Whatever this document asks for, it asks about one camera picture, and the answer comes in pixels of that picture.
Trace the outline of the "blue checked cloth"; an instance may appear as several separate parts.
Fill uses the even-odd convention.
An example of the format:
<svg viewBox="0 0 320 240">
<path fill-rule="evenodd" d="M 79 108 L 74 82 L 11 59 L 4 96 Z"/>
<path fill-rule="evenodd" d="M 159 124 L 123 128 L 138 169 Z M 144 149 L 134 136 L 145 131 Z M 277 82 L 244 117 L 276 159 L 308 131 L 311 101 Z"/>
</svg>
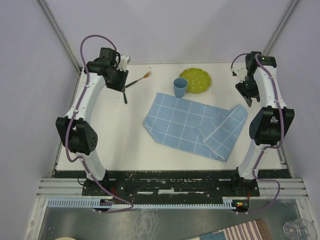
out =
<svg viewBox="0 0 320 240">
<path fill-rule="evenodd" d="M 224 109 L 158 92 L 143 125 L 159 144 L 226 162 L 247 118 L 241 104 Z"/>
</svg>

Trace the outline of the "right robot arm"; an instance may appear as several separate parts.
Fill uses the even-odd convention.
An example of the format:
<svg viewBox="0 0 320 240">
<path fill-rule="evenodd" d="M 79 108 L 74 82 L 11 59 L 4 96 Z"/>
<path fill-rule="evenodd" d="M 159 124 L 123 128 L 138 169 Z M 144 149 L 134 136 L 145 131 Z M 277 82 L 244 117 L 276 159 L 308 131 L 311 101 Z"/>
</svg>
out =
<svg viewBox="0 0 320 240">
<path fill-rule="evenodd" d="M 295 111 L 287 107 L 279 90 L 276 59 L 259 51 L 246 53 L 244 57 L 246 76 L 235 88 L 249 107 L 256 99 L 261 108 L 249 126 L 249 149 L 229 183 L 231 193 L 236 196 L 255 188 L 260 161 L 269 149 L 283 145 L 295 117 Z"/>
</svg>

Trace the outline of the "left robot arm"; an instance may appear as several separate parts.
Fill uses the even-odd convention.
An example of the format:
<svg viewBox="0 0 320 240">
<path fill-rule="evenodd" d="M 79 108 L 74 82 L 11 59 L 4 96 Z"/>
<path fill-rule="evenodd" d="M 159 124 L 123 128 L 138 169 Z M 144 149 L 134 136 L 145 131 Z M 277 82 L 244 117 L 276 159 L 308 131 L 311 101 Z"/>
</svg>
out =
<svg viewBox="0 0 320 240">
<path fill-rule="evenodd" d="M 68 161 L 81 162 L 87 179 L 96 180 L 93 189 L 99 195 L 106 195 L 111 183 L 106 180 L 107 170 L 96 150 L 98 134 L 91 126 L 92 113 L 103 88 L 124 92 L 130 60 L 128 55 L 102 47 L 99 57 L 83 67 L 83 82 L 71 108 L 64 117 L 58 117 L 55 121 Z"/>
</svg>

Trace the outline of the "green dotted plate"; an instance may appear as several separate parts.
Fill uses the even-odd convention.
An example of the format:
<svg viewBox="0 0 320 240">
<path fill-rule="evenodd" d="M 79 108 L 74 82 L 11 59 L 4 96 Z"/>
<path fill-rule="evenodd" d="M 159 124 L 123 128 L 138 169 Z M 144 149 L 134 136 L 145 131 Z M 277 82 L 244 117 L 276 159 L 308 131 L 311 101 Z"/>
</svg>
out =
<svg viewBox="0 0 320 240">
<path fill-rule="evenodd" d="M 190 94 L 203 93 L 211 86 L 212 83 L 210 75 L 201 68 L 192 67 L 185 69 L 179 76 L 187 80 L 186 91 Z"/>
</svg>

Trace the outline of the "blue cup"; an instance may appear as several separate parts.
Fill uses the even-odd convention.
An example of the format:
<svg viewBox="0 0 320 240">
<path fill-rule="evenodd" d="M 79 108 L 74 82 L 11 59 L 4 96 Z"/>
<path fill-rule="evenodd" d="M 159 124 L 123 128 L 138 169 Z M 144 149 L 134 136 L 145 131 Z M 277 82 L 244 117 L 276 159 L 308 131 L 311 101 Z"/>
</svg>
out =
<svg viewBox="0 0 320 240">
<path fill-rule="evenodd" d="M 186 93 L 187 86 L 188 86 L 188 81 L 185 78 L 183 77 L 176 78 L 173 81 L 173 91 L 175 96 L 177 98 L 182 98 Z"/>
</svg>

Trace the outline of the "striped folded cloth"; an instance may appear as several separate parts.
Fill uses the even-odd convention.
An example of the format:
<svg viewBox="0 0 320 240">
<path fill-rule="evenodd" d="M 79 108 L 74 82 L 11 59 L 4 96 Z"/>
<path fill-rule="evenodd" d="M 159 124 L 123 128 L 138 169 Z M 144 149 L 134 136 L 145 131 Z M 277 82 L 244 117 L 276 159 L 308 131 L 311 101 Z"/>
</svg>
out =
<svg viewBox="0 0 320 240">
<path fill-rule="evenodd" d="M 262 219 L 237 224 L 189 238 L 189 240 L 271 240 L 270 231 Z"/>
</svg>

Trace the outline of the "clear glass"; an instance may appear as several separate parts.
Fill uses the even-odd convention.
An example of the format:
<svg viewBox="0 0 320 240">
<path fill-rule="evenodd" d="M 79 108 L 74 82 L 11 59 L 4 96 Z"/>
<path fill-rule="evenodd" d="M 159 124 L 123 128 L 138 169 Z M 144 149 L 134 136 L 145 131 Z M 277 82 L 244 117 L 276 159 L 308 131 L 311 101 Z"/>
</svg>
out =
<svg viewBox="0 0 320 240">
<path fill-rule="evenodd" d="M 290 240 L 317 240 L 318 234 L 314 224 L 299 218 L 288 221 L 283 226 L 283 232 Z"/>
</svg>

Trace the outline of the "cream round object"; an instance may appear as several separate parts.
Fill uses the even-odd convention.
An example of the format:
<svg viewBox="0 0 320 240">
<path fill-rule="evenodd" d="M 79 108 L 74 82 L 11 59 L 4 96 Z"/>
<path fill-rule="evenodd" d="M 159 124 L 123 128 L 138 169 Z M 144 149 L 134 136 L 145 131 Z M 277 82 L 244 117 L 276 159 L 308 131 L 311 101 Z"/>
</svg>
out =
<svg viewBox="0 0 320 240">
<path fill-rule="evenodd" d="M 56 238 L 55 240 L 76 240 L 72 237 L 59 237 L 59 238 Z"/>
</svg>

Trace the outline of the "aluminium frame rail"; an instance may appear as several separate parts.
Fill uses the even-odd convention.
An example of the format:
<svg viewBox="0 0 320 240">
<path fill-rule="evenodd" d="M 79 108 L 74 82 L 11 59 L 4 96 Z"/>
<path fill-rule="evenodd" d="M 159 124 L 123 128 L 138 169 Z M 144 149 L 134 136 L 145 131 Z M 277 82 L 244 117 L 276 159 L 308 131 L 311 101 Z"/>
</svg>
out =
<svg viewBox="0 0 320 240">
<path fill-rule="evenodd" d="M 269 56 L 274 49 L 275 45 L 279 41 L 282 33 L 284 32 L 286 26 L 290 22 L 292 16 L 294 15 L 295 11 L 297 10 L 298 6 L 300 5 L 301 0 L 290 0 L 287 4 L 283 14 L 281 15 L 271 37 L 269 38 L 266 46 L 264 47 L 262 53 L 263 55 Z"/>
</svg>

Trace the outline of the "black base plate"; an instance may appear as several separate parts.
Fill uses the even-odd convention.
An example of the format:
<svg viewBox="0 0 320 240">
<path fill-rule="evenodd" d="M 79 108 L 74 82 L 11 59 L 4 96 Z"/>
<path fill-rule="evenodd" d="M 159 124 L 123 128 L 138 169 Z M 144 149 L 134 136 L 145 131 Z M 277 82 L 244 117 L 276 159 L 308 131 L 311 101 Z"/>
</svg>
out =
<svg viewBox="0 0 320 240">
<path fill-rule="evenodd" d="M 253 189 L 236 187 L 235 176 L 235 170 L 114 170 L 100 185 L 86 179 L 82 195 L 106 198 L 108 190 L 134 205 L 220 204 L 224 197 L 260 196 L 257 182 Z"/>
</svg>

